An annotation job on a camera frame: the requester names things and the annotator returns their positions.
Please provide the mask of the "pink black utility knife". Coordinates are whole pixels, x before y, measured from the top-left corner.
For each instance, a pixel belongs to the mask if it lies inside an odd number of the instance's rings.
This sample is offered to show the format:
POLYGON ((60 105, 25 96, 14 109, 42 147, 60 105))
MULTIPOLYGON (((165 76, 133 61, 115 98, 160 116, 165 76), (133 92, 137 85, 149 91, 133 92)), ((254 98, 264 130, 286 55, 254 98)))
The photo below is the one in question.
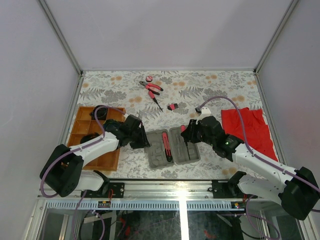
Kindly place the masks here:
POLYGON ((168 134, 165 131, 162 133, 162 141, 164 144, 166 159, 168 162, 171 162, 173 160, 173 157, 172 157, 171 148, 169 144, 168 134))

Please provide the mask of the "grey plastic tool case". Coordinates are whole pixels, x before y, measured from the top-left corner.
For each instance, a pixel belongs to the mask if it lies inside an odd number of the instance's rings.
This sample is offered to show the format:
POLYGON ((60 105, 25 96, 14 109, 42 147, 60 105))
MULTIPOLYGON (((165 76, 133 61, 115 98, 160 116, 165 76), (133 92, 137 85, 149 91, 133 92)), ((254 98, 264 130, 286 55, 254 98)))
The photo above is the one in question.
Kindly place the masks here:
POLYGON ((188 142, 190 160, 184 139, 181 136, 180 126, 167 129, 153 130, 146 133, 150 147, 145 147, 144 151, 148 157, 149 167, 152 170, 171 167, 173 165, 185 165, 200 161, 201 156, 198 146, 188 142), (172 154, 172 161, 168 162, 165 154, 162 133, 168 135, 169 146, 172 154))

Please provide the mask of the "pink black screwdriver short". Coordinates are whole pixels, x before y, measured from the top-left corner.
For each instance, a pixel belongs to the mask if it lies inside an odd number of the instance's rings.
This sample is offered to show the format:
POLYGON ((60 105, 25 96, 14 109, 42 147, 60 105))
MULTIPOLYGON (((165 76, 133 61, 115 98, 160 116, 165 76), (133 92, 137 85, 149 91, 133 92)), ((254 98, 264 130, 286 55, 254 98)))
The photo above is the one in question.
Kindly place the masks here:
POLYGON ((155 97, 155 94, 154 94, 153 92, 149 91, 149 92, 148 92, 148 95, 149 95, 150 98, 153 100, 153 102, 157 104, 157 106, 159 107, 159 109, 160 109, 161 111, 163 111, 163 109, 160 107, 160 105, 159 105, 159 103, 158 103, 158 101, 157 101, 157 99, 156 99, 156 97, 155 97))

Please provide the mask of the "pink black long screwdriver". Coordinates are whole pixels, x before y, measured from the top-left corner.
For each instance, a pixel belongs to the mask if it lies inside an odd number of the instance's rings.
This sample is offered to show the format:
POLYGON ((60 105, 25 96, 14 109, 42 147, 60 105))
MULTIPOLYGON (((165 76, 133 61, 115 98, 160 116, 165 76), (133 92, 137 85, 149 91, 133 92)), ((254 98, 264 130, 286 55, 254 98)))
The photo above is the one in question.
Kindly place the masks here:
MULTIPOLYGON (((181 133, 183 133, 185 130, 186 130, 186 126, 185 126, 185 125, 181 125, 181 126, 180 126, 180 131, 181 131, 181 133)), ((185 143, 185 146, 186 146, 188 159, 191 160, 190 152, 189 152, 189 147, 188 147, 188 142, 185 140, 184 137, 183 137, 183 140, 184 140, 184 143, 185 143)))

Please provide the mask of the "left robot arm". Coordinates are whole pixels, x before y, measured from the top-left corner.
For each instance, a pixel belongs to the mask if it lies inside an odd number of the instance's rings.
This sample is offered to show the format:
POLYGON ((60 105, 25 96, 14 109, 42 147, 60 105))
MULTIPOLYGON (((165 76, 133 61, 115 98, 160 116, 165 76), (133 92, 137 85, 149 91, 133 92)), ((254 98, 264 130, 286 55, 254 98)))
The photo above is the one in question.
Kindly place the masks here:
POLYGON ((40 173, 41 194, 48 185, 56 196, 67 197, 76 190, 89 196, 105 197, 110 190, 109 179, 100 171, 86 172, 83 168, 100 156, 130 145, 132 149, 149 147, 142 120, 130 114, 123 122, 108 119, 100 124, 102 133, 96 137, 71 147, 58 145, 51 153, 40 173))

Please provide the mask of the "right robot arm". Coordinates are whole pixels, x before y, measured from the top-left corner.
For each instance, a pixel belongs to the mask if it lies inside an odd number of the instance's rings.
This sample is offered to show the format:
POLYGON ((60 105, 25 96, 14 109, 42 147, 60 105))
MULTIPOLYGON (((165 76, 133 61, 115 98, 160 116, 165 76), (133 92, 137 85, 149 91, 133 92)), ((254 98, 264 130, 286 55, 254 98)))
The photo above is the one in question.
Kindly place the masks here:
POLYGON ((320 199, 320 189, 311 170, 295 169, 254 150, 242 139, 225 133, 213 116, 190 120, 181 136, 185 142, 206 143, 219 157, 262 176, 236 173, 227 188, 233 197, 247 194, 270 200, 298 220, 305 220, 320 199))

